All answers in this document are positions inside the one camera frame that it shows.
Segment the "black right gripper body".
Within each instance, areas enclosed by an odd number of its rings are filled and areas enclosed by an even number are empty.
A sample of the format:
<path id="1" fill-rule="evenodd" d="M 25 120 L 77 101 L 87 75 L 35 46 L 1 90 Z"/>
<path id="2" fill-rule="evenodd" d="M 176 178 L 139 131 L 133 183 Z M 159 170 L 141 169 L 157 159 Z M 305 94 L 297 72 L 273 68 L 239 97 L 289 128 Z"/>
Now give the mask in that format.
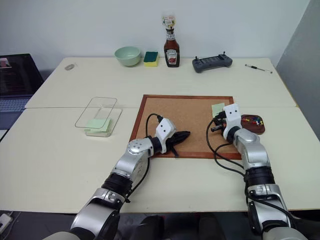
<path id="1" fill-rule="evenodd" d="M 227 123 L 226 123 L 226 114 L 225 114 L 225 118 L 216 118 L 216 116 L 213 118 L 213 122 L 215 124 L 215 127 L 216 126 L 223 126 L 223 129 L 221 129 L 221 131 L 223 132 L 227 126 Z"/>

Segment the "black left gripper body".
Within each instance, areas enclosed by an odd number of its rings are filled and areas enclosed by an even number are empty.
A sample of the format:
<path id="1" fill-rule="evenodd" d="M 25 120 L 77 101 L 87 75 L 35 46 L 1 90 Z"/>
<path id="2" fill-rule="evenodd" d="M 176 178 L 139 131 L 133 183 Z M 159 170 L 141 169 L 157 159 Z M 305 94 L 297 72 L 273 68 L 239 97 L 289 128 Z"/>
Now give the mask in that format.
<path id="1" fill-rule="evenodd" d="M 180 143 L 180 133 L 176 132 L 166 140 L 166 150 L 171 151 L 175 145 Z"/>

